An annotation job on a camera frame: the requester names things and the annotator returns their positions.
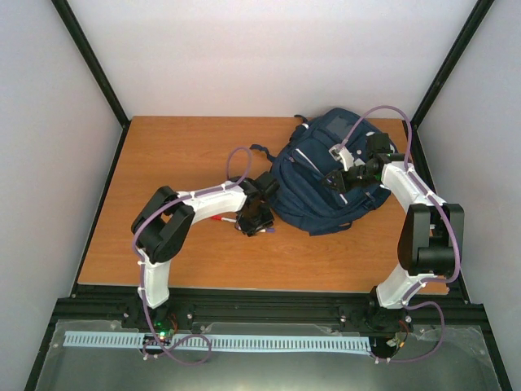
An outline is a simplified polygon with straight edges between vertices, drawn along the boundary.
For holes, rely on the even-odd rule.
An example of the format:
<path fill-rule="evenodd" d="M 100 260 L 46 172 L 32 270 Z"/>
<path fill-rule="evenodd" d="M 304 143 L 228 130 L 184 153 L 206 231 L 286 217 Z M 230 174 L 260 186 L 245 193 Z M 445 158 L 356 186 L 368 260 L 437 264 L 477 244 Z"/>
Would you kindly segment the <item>red capped white marker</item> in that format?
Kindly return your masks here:
<path fill-rule="evenodd" d="M 236 223 L 237 222 L 236 219 L 231 218 L 231 217 L 212 216 L 210 218 L 212 220 L 222 221 L 222 222 L 231 222 L 231 223 Z"/>

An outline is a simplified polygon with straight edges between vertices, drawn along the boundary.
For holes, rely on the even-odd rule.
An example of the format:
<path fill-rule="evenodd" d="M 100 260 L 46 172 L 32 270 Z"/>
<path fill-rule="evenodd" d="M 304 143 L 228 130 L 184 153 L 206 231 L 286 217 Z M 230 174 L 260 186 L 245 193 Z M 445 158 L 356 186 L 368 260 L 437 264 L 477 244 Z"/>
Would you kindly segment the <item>navy blue student backpack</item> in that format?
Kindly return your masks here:
<path fill-rule="evenodd" d="M 343 168 L 330 149 L 345 138 L 354 163 L 368 161 L 366 140 L 380 130 L 363 120 L 351 132 L 358 119 L 354 112 L 333 108 L 309 121 L 303 119 L 277 156 L 259 144 L 250 146 L 264 152 L 272 163 L 270 173 L 279 189 L 269 198 L 269 206 L 284 222 L 310 235 L 333 234 L 349 229 L 353 221 L 387 201 L 391 192 L 378 183 L 341 193 L 323 182 L 327 174 Z"/>

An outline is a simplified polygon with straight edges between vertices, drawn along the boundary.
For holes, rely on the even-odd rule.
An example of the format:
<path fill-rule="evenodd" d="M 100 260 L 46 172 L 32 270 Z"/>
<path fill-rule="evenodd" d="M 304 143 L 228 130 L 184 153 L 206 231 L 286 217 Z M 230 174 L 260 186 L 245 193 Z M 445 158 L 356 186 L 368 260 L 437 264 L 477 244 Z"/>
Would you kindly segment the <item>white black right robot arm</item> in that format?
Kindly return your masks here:
<path fill-rule="evenodd" d="M 338 192 L 379 184 L 405 211 L 397 245 L 398 265 L 371 292 L 374 308 L 370 314 L 376 314 L 407 309 L 410 299 L 428 283 L 448 284 L 458 278 L 464 212 L 428 187 L 409 161 L 410 149 L 394 152 L 388 134 L 372 134 L 366 146 L 368 161 L 358 165 L 344 143 L 330 148 L 330 155 L 342 167 L 327 174 L 323 182 Z"/>

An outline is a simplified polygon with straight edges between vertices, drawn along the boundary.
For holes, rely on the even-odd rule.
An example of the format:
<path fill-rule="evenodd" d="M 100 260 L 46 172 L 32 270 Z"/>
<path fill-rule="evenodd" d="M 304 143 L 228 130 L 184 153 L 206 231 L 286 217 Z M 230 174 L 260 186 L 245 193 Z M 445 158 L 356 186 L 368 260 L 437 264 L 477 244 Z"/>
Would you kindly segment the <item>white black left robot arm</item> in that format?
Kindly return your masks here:
<path fill-rule="evenodd" d="M 161 187 L 132 226 L 132 248 L 140 267 L 138 295 L 144 302 L 140 316 L 150 327 L 168 322 L 170 262 L 181 251 L 190 228 L 222 213 L 235 213 L 235 227 L 251 237 L 268 230 L 274 216 L 269 198 L 279 189 L 276 178 L 264 172 L 256 179 L 232 178 L 198 191 L 175 192 Z"/>

